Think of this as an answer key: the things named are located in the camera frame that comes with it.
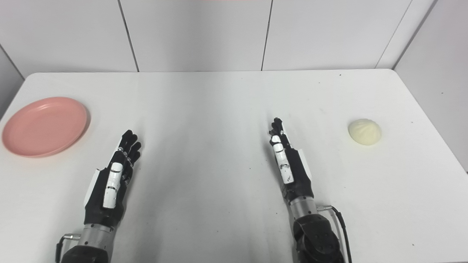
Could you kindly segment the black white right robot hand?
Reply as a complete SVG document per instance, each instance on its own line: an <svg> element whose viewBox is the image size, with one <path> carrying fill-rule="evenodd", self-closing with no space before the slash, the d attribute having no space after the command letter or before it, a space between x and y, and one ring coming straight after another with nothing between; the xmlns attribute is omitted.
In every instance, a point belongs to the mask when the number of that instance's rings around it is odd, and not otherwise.
<svg viewBox="0 0 468 263"><path fill-rule="evenodd" d="M269 130L270 145L283 182L283 197L288 204L295 200L314 198L311 179L301 158L301 152L291 145L280 118L274 118Z"/></svg>

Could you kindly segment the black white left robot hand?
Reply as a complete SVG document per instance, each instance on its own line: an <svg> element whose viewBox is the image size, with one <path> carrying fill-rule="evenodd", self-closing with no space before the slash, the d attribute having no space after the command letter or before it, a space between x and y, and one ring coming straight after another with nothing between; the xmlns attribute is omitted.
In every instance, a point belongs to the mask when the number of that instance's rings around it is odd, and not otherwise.
<svg viewBox="0 0 468 263"><path fill-rule="evenodd" d="M124 197L133 177L134 165L141 157L138 136L127 130L104 169L93 175L85 198L84 224L99 224L115 229L124 215Z"/></svg>

